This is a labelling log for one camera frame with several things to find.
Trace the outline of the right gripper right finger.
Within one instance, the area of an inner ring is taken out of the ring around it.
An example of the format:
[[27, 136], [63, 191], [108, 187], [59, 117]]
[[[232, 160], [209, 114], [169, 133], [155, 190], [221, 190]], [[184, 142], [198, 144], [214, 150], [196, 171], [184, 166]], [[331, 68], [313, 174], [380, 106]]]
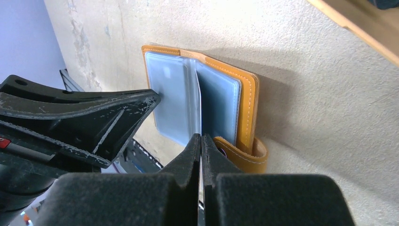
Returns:
[[239, 170], [209, 135], [201, 138], [207, 226], [352, 226], [336, 182], [320, 174], [251, 174]]

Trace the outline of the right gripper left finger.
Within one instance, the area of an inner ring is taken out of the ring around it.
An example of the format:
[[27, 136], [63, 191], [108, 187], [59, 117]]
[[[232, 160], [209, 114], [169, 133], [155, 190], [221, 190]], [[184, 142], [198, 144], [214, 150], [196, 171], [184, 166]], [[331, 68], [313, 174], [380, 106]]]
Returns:
[[156, 173], [68, 173], [53, 185], [39, 226], [195, 226], [201, 136]]

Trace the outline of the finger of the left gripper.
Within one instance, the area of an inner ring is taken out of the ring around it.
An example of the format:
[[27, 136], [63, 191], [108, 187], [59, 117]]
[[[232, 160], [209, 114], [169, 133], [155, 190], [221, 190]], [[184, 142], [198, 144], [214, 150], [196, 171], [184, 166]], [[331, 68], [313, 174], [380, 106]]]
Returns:
[[160, 103], [152, 89], [120, 92], [77, 92], [44, 86], [16, 75], [8, 76], [0, 85], [0, 114], [32, 119], [67, 119], [102, 110], [126, 110], [143, 115]]

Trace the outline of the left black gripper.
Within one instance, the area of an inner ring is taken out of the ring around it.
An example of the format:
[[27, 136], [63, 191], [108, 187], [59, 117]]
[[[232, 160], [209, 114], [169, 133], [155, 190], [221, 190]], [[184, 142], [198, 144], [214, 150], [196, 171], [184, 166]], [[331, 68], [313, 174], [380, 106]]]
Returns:
[[66, 118], [2, 115], [0, 224], [9, 225], [60, 176], [110, 166], [149, 113], [145, 106], [113, 106]]

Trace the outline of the orange oval tray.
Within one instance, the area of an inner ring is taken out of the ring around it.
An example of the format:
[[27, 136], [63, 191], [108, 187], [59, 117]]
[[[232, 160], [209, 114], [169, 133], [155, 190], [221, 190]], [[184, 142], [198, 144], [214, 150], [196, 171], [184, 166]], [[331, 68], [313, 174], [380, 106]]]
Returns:
[[399, 65], [399, 6], [379, 9], [372, 0], [310, 0], [319, 11], [390, 62]]

